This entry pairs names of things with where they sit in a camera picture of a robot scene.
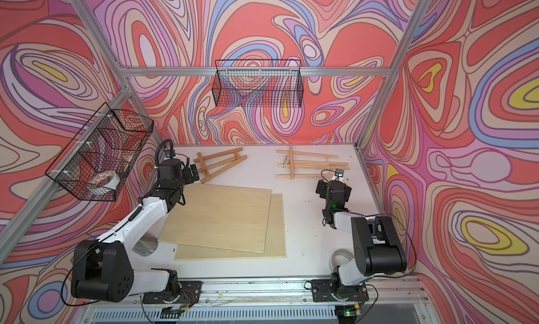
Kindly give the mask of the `wooden easel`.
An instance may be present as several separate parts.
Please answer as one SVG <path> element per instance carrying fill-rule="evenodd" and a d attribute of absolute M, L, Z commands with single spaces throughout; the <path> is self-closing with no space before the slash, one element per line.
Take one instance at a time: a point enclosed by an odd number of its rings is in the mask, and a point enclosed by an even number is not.
<path fill-rule="evenodd" d="M 243 149 L 241 147 L 206 156 L 198 152 L 195 158 L 195 164 L 197 165 L 199 174 L 202 175 L 200 183 L 205 184 L 247 160 L 247 155 L 241 155 L 242 152 Z"/>
<path fill-rule="evenodd" d="M 275 175 L 278 179 L 317 178 L 321 172 L 333 173 L 337 170 L 349 171 L 348 162 L 340 161 L 335 154 L 322 154 L 310 151 L 297 151 L 292 146 L 277 150 L 284 158 L 277 164 L 282 172 Z"/>

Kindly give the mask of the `plywood board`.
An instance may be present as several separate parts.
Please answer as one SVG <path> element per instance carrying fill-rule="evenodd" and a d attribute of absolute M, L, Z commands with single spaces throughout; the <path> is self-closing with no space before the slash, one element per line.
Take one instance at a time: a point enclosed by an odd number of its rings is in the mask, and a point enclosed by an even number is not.
<path fill-rule="evenodd" d="M 269 189 L 191 184 L 185 205 L 168 214 L 159 241 L 205 248 L 263 252 Z"/>
<path fill-rule="evenodd" d="M 236 251 L 220 248 L 178 245 L 175 261 L 211 260 L 211 259 L 258 259 L 285 258 L 286 235 L 284 226 L 284 204 L 282 194 L 273 194 L 269 205 L 268 228 L 265 237 L 264 252 Z"/>

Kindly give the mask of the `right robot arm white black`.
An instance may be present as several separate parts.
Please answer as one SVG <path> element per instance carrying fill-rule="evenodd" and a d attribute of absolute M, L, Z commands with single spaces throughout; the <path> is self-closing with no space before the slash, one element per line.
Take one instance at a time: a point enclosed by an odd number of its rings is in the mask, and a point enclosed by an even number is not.
<path fill-rule="evenodd" d="M 366 283 L 377 277 L 399 279 L 415 272 L 416 252 L 407 254 L 397 233 L 397 218 L 388 214 L 353 213 L 345 204 L 352 188 L 339 180 L 319 180 L 316 194 L 325 200 L 323 225 L 352 236 L 352 251 L 336 251 L 332 258 L 346 254 L 349 261 L 332 264 L 327 279 L 308 281 L 314 302 L 365 302 Z"/>

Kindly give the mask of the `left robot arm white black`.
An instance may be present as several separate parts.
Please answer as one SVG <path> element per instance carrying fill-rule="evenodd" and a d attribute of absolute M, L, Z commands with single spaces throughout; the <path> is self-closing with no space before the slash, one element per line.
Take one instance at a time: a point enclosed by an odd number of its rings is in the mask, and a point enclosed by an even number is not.
<path fill-rule="evenodd" d="M 185 186 L 198 181 L 189 157 L 176 154 L 172 140 L 154 154 L 157 176 L 149 192 L 120 223 L 96 239 L 79 243 L 74 262 L 63 281 L 70 295 L 84 305 L 118 303 L 130 296 L 177 303 L 182 294 L 178 273 L 171 269 L 137 270 L 129 254 L 147 231 L 176 206 L 184 206 Z"/>

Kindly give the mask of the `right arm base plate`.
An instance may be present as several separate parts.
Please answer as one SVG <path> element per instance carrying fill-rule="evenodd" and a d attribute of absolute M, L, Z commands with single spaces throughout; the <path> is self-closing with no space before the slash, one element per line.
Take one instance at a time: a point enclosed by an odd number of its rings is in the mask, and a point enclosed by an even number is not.
<path fill-rule="evenodd" d="M 304 283 L 304 289 L 312 293 L 314 302 L 355 302 L 369 301 L 369 294 L 365 285 L 343 286 L 331 279 L 314 279 Z"/>

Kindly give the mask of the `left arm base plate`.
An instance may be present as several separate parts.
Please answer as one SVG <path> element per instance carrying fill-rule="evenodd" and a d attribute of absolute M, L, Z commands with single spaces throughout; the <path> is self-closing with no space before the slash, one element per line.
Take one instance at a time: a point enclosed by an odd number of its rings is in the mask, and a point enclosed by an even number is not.
<path fill-rule="evenodd" d="M 179 281 L 177 286 L 167 286 L 161 292 L 145 293 L 142 303 L 144 305 L 182 304 L 192 306 L 199 302 L 202 285 L 202 281 Z"/>

